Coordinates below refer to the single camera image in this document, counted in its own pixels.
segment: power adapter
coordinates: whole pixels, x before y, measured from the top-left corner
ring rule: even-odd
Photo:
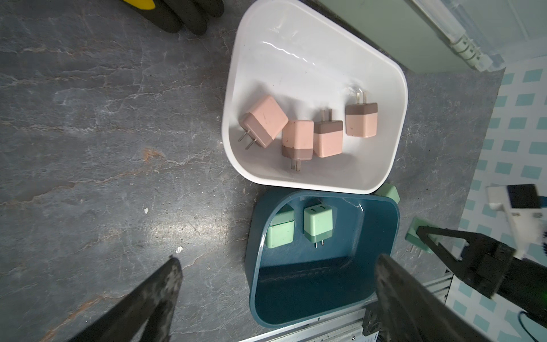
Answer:
[[[318,204],[304,209],[304,236],[315,244],[333,235],[333,209],[326,204]]]
[[[245,134],[238,141],[249,135],[253,140],[245,149],[254,143],[266,148],[283,130],[289,119],[271,95],[258,101],[240,121]]]
[[[376,135],[378,126],[378,103],[367,103],[363,92],[356,94],[356,103],[346,106],[346,134],[352,137],[369,138]]]
[[[294,209],[285,204],[272,219],[266,232],[265,245],[276,248],[293,242]]]
[[[339,120],[333,121],[333,110],[329,108],[323,112],[323,121],[315,123],[313,127],[313,151],[320,158],[340,154],[343,139],[344,124]]]
[[[313,157],[313,121],[290,120],[283,128],[281,154],[292,160],[290,168],[300,171],[300,161]]]

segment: pink power adapter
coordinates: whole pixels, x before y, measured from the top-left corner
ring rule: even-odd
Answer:
[[[243,116],[240,125],[245,134],[238,141],[249,135],[253,141],[245,149],[249,149],[254,143],[264,148],[268,147],[288,121],[275,99],[271,95],[266,95]]]
[[[376,135],[378,126],[378,103],[367,103],[365,94],[356,94],[357,103],[346,106],[346,134],[352,137],[368,138]]]
[[[283,129],[281,154],[292,159],[290,168],[300,171],[300,161],[313,157],[313,121],[290,120]]]
[[[333,121],[333,110],[323,111],[323,121],[315,123],[313,128],[313,151],[320,158],[342,153],[344,139],[344,123]]]

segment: white and teal tiled wall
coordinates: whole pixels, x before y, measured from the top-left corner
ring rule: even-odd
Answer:
[[[485,187],[526,183],[547,195],[547,57],[505,69],[459,229],[514,247],[505,214],[490,209]],[[457,241],[453,254],[459,255],[462,247],[463,240]],[[539,245],[531,245],[526,257],[547,266]],[[454,278],[446,305],[493,341],[532,342],[518,323],[520,308],[502,297],[490,300]],[[535,338],[547,341],[547,329],[526,316],[522,320]]]

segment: gray marble floor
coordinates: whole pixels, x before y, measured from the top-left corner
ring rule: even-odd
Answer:
[[[120,1],[0,4],[0,331],[60,341],[175,253],[173,341],[264,332],[243,272],[266,187],[224,154],[220,120],[237,24],[195,37]],[[419,280],[444,267],[404,241],[414,215],[455,228],[502,74],[407,73],[409,109],[389,176],[401,196],[394,257]]]

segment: green power adapter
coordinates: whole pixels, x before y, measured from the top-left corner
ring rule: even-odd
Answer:
[[[276,248],[293,242],[294,210],[285,204],[273,217],[266,232],[266,247]]]
[[[304,209],[304,236],[315,244],[333,235],[333,210],[326,204],[318,204]]]
[[[423,218],[420,218],[420,217],[415,217],[414,219],[412,219],[412,223],[410,223],[410,228],[408,230],[408,232],[406,232],[406,236],[405,236],[405,240],[410,242],[411,244],[413,244],[414,246],[418,247],[418,248],[421,248],[423,249],[425,252],[427,253],[433,253],[433,251],[431,250],[431,248],[429,248],[421,239],[420,237],[418,236],[418,233],[416,232],[416,230],[418,229],[419,226],[425,226],[425,227],[435,227],[435,228],[438,228],[439,226],[435,225],[435,224],[432,224],[430,222],[427,222],[426,220],[424,220]],[[439,240],[440,240],[440,236],[439,235],[430,235],[429,238],[437,243]]]
[[[399,201],[401,200],[401,198],[399,197],[399,193],[397,192],[397,188],[389,183],[382,184],[382,186],[378,190],[376,190],[374,194],[378,196],[389,197],[394,200],[395,203],[399,203]]]

